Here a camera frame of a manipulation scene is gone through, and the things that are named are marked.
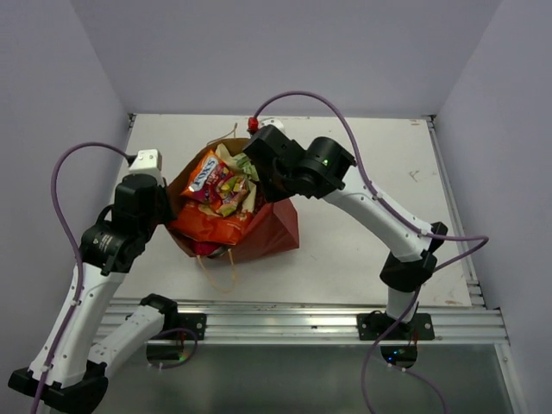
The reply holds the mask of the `green small sachet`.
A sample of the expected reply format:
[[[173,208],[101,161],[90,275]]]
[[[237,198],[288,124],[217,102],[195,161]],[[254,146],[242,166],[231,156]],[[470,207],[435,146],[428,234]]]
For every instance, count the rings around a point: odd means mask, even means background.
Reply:
[[[243,173],[247,174],[251,180],[258,182],[259,175],[257,173],[256,167],[254,166],[251,159],[244,153],[239,153],[234,157],[236,167]]]

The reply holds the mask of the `orange beige chips bag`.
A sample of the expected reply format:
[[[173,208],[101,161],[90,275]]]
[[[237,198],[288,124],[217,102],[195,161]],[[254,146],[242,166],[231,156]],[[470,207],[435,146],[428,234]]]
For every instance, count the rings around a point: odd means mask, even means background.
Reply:
[[[229,147],[237,142],[237,140],[231,139],[212,144],[185,169],[182,177],[178,177],[172,182],[171,200],[176,203],[175,210],[178,212],[177,218],[168,225],[172,232],[193,241],[214,242],[227,246],[234,246],[244,236],[248,225],[254,218],[258,196],[260,195],[257,182],[251,180],[249,176],[250,193],[237,212],[230,216],[216,215],[209,207],[180,195],[187,184],[190,173],[205,153],[211,149],[234,173],[243,173],[236,167],[234,161],[234,157],[242,152],[231,151]]]

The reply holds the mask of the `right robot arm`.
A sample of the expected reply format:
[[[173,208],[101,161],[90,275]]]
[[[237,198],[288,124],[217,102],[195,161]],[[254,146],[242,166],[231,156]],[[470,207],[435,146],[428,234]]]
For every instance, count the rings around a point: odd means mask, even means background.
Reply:
[[[248,140],[243,152],[260,178],[266,201],[299,195],[322,199],[355,219],[390,250],[379,274],[387,287],[384,327],[404,338],[415,328],[417,295],[436,270],[436,250],[449,229],[409,214],[385,193],[370,191],[354,156],[341,144],[320,136],[302,148],[267,125]]]

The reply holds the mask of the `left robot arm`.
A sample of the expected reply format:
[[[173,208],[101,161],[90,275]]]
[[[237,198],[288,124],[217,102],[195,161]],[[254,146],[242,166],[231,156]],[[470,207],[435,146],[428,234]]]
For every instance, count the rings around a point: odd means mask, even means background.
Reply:
[[[82,235],[70,289],[50,336],[29,367],[11,374],[9,388],[61,413],[92,413],[110,378],[135,351],[154,336],[177,333],[176,303],[150,294],[115,331],[94,340],[135,259],[156,227],[173,217],[164,179],[145,173],[122,179],[114,203]]]

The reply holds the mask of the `red paper bag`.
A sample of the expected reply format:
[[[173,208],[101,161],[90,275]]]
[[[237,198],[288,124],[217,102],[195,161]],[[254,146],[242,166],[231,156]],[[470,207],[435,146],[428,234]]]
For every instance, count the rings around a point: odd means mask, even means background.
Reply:
[[[176,178],[182,177],[185,169],[193,161],[197,160],[206,148],[210,147],[212,144],[217,144],[219,141],[231,139],[237,140],[238,142],[236,144],[231,144],[229,146],[230,150],[243,152],[243,148],[246,143],[245,139],[238,137],[236,132],[231,130],[223,137],[208,142],[205,147],[201,149],[184,167]],[[175,210],[176,203],[171,200],[171,184],[168,186],[168,194],[172,207]],[[265,256],[280,254],[299,247],[298,213],[292,204],[292,201],[287,199],[275,203],[267,202],[263,196],[260,181],[257,182],[257,188],[260,195],[258,196],[252,222],[248,225],[244,236],[238,241],[238,243],[234,246],[225,245],[228,247],[228,250],[225,254],[218,257],[210,258],[195,255],[191,249],[193,240],[172,232],[168,228],[170,223],[166,226],[169,234],[177,243],[179,248],[188,256],[196,260],[211,287],[219,292],[230,293],[235,287],[232,284],[227,286],[219,285],[206,266],[208,260],[223,260],[229,263],[231,280],[232,282],[236,282],[236,263],[258,260]]]

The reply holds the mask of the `pink REAL chips bag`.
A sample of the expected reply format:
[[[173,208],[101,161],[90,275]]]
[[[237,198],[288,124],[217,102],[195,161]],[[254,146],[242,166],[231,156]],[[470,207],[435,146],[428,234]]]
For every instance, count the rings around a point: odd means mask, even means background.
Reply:
[[[214,258],[225,254],[228,250],[228,247],[214,242],[193,241],[191,244],[191,249],[193,253],[197,256]]]

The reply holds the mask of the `orange yellow candy packet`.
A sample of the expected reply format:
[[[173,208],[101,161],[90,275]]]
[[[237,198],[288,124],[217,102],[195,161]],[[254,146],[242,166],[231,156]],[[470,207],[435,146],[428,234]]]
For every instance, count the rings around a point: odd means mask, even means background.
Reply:
[[[181,196],[209,207],[216,215],[237,212],[250,193],[248,176],[233,172],[212,149],[190,173]]]

